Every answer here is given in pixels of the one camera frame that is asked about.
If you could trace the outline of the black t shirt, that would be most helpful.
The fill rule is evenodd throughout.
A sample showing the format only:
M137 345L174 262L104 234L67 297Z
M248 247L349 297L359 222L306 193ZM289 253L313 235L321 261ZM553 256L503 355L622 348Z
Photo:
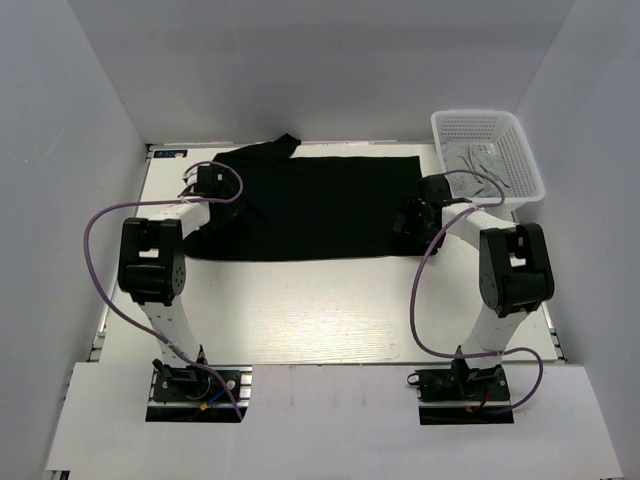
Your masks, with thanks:
M416 156L298 157L289 134L215 156L240 180L240 215L211 235L185 241L207 261L281 262L421 256L393 250L392 229L406 197L420 198Z

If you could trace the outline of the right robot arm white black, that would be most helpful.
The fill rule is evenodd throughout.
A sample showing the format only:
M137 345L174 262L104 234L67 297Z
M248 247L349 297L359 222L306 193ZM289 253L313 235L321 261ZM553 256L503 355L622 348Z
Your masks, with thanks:
M503 220L465 200L428 203L410 198L398 215L394 234L424 248L409 303L409 325L416 345L434 357L464 363L473 378L494 374L502 357L511 353L507 346L519 325L555 291L542 227ZM427 347L416 328L420 277L446 236L455 236L477 250L483 301L471 333L452 354Z

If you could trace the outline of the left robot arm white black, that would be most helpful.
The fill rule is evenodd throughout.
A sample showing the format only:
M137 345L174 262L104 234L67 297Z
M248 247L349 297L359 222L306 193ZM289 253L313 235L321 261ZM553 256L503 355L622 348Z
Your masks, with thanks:
M146 315L161 358L154 366L180 380L207 369L206 354L193 334L182 304L186 285L185 240L205 227L218 227L238 215L240 180L198 181L175 200L154 201L162 209L130 217L122 226L117 283Z

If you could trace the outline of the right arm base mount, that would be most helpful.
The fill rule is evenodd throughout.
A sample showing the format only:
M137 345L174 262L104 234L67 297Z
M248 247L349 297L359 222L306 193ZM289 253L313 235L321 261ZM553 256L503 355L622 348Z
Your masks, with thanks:
M460 383L453 369L420 369L407 376L417 390L421 426L514 423L511 395L502 369L492 378Z

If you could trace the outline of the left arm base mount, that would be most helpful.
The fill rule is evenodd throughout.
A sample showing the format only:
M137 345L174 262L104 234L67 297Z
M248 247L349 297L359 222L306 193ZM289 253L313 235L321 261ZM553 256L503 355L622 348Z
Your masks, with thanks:
M252 368L218 367L221 379L193 367L160 368L154 362L145 421L151 423L240 423L229 389L244 415L249 407Z

